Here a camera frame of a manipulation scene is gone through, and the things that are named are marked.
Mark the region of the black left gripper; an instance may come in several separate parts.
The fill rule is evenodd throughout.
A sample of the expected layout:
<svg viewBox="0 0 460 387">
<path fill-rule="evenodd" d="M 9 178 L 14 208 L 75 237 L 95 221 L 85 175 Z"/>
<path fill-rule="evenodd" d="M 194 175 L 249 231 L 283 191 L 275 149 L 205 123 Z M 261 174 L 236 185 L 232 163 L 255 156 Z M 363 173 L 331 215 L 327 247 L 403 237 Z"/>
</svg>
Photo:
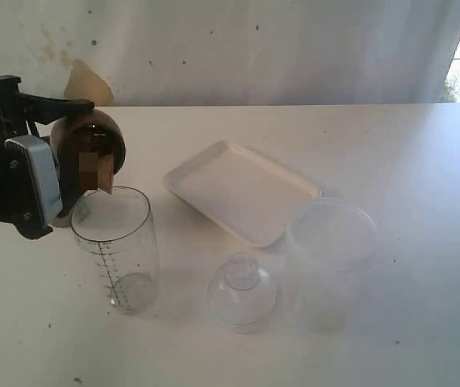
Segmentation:
<svg viewBox="0 0 460 387">
<path fill-rule="evenodd" d="M 6 149 L 4 143 L 21 135 L 40 138 L 34 123 L 47 125 L 68 116 L 87 114 L 94 109 L 94 103 L 87 99 L 21 94 L 20 82 L 20 77 L 0 76 L 0 222 L 15 226 L 26 239 L 39 239 L 52 232 L 52 228 L 41 223 L 22 153 Z M 80 197 L 93 189 L 93 153 L 65 152 L 58 160 L 62 201 L 59 216 L 66 216 Z"/>
</svg>

